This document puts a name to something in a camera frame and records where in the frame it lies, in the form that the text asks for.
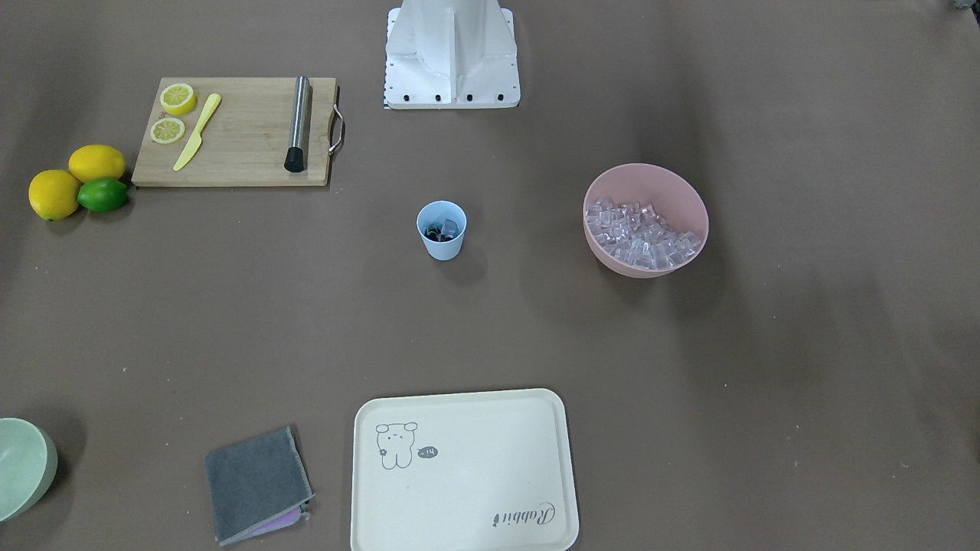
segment bear drawing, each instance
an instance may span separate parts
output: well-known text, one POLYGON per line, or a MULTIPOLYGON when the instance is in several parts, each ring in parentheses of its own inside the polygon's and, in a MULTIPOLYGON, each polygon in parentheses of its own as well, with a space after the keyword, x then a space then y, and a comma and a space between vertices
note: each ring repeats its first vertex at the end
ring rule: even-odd
POLYGON ((412 462, 412 446, 416 443, 417 423, 378 425, 377 449, 381 454, 381 466, 391 471, 404 469, 412 462))

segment gray cloth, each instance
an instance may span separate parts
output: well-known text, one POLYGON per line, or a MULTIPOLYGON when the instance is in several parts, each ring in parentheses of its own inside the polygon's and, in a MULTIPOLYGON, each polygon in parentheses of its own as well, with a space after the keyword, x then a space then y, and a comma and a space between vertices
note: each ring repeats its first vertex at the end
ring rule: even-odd
POLYGON ((313 498, 290 428, 257 436, 208 454, 215 540, 222 546, 247 539, 267 522, 313 498))

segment pink bowl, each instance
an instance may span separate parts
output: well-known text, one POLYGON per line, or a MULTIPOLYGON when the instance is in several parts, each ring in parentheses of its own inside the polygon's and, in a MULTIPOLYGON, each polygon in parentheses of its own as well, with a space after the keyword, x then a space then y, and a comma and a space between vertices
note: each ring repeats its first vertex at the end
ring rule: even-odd
POLYGON ((654 165, 630 163, 605 171, 589 186, 582 203, 582 228, 596 258, 613 272, 630 277, 659 277, 687 266, 704 250, 708 243, 708 210, 701 196, 684 178, 654 165), (702 245, 684 264, 668 270, 644 270, 623 264, 603 250, 585 223, 585 207, 600 197, 609 197, 617 205, 630 201, 638 201, 641 205, 650 203, 674 230, 678 233, 693 231, 702 245))

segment cutting board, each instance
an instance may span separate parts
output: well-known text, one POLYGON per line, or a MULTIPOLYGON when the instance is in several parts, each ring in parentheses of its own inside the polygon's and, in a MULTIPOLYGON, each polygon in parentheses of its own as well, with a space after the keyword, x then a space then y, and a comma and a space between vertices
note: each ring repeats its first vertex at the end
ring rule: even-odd
POLYGON ((310 83, 313 87, 310 158, 307 169, 295 174, 282 167, 289 147, 295 78, 161 78, 132 172, 133 185, 326 185, 337 80, 311 78, 310 83), (150 138, 150 126, 161 117, 172 117, 161 107, 160 94, 176 82, 186 82, 194 88, 197 106, 194 111, 177 117, 187 128, 183 137, 175 143, 161 145, 150 138), (190 163, 175 172, 173 163, 212 93, 221 94, 221 104, 201 134, 204 143, 190 163))

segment green bowl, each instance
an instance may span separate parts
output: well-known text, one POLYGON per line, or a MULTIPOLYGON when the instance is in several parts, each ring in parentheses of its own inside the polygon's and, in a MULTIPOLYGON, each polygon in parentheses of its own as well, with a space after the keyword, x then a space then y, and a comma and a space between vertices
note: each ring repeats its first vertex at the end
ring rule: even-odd
POLYGON ((57 470, 58 452, 43 430, 23 419, 0 419, 0 522, 36 503, 57 470))

